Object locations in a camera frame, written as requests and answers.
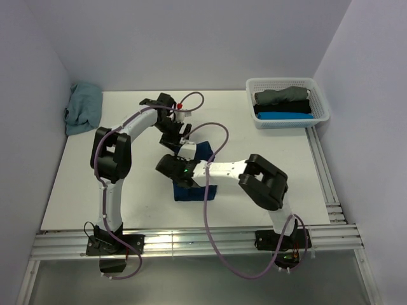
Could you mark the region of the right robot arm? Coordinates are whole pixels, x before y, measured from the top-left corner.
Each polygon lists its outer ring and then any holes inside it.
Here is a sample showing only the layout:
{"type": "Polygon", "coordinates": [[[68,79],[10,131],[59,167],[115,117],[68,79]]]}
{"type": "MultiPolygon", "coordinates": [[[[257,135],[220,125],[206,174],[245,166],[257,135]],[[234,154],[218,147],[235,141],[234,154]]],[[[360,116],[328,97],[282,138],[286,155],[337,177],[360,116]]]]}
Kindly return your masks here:
{"type": "Polygon", "coordinates": [[[283,249],[297,240],[298,221],[284,202],[288,191],[287,174],[258,154],[229,163],[187,160],[166,154],[156,170],[185,189],[237,185],[260,208],[266,210],[273,224],[272,236],[283,249]]]}

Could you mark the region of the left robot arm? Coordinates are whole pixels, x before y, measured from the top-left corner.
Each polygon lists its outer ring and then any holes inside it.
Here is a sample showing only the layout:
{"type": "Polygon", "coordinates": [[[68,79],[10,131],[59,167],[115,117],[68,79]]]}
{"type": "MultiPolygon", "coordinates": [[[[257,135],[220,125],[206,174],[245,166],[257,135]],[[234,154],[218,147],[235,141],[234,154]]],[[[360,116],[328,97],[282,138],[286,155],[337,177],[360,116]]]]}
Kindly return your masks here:
{"type": "Polygon", "coordinates": [[[144,99],[139,110],[114,128],[100,127],[95,132],[90,166],[100,187],[99,218],[93,227],[95,243],[110,254],[124,247],[121,194],[125,177],[132,166],[132,142],[150,126],[161,133],[160,144],[176,153],[181,141],[191,131],[187,110],[166,93],[156,100],[144,99]]]}

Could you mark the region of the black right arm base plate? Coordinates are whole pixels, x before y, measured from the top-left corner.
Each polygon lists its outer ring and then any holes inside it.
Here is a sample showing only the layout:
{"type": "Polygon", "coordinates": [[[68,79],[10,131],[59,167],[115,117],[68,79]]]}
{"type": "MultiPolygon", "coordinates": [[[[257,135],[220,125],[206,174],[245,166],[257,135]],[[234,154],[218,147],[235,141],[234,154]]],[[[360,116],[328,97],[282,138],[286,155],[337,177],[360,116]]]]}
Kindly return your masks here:
{"type": "MultiPolygon", "coordinates": [[[[279,238],[280,235],[273,230],[257,230],[254,246],[259,251],[274,252],[277,249],[279,238]]],[[[290,236],[283,237],[275,265],[282,269],[296,267],[301,262],[300,250],[311,249],[311,247],[309,231],[302,228],[294,229],[290,236]]]]}

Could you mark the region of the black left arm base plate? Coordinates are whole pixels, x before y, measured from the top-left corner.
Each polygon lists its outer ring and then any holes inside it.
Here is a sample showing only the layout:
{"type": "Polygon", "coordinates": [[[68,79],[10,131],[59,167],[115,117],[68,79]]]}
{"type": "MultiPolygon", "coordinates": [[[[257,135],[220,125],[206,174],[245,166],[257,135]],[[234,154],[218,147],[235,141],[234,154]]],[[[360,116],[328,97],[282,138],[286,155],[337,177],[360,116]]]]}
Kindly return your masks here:
{"type": "MultiPolygon", "coordinates": [[[[122,240],[142,254],[144,238],[143,234],[127,234],[122,237],[122,240]]],[[[134,253],[117,241],[114,241],[113,245],[108,245],[97,241],[94,236],[91,236],[88,239],[85,254],[88,257],[99,257],[101,272],[115,274],[125,270],[130,252],[134,253]]]]}

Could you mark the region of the dark blue t shirt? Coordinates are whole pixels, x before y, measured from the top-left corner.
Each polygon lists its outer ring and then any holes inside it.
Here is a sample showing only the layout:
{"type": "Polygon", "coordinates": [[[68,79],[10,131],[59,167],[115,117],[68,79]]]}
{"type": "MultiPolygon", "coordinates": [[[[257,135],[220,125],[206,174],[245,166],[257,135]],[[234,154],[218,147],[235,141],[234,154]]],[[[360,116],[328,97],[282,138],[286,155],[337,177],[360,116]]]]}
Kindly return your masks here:
{"type": "MultiPolygon", "coordinates": [[[[201,142],[197,144],[197,149],[195,152],[194,160],[195,161],[208,161],[212,156],[213,150],[208,141],[201,142]]],[[[172,182],[174,200],[175,201],[203,201],[205,187],[190,188],[178,186],[174,181],[172,182]]],[[[207,199],[213,200],[216,197],[217,186],[210,185],[207,199]]]]}

